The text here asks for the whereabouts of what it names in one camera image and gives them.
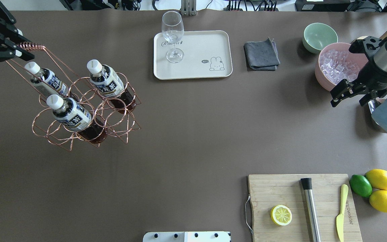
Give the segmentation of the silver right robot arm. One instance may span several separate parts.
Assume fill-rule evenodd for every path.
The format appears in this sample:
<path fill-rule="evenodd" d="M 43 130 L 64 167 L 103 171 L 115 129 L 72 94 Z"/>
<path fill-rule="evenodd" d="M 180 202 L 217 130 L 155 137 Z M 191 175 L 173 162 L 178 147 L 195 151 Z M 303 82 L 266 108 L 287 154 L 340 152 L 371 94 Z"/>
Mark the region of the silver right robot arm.
<path fill-rule="evenodd" d="M 336 107 L 342 100 L 363 95 L 361 106 L 375 98 L 387 95 L 387 37 L 367 36 L 353 41 L 349 47 L 353 54 L 365 54 L 367 63 L 354 81 L 341 80 L 331 91 L 331 105 Z M 373 120 L 387 132 L 387 99 L 372 113 Z"/>

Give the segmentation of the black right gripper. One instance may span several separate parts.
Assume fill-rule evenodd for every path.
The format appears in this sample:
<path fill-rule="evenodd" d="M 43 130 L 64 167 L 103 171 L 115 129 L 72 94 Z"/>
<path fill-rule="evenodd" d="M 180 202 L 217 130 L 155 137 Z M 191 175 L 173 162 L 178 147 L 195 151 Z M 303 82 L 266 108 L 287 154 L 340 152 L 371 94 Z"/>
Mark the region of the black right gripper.
<path fill-rule="evenodd" d="M 343 79 L 330 91 L 332 107 L 336 107 L 346 98 L 359 94 L 364 95 L 359 100 L 361 106 L 387 94 L 387 38 L 382 41 L 372 36 L 356 39 L 351 44 L 349 52 L 363 53 L 368 61 L 354 81 Z"/>

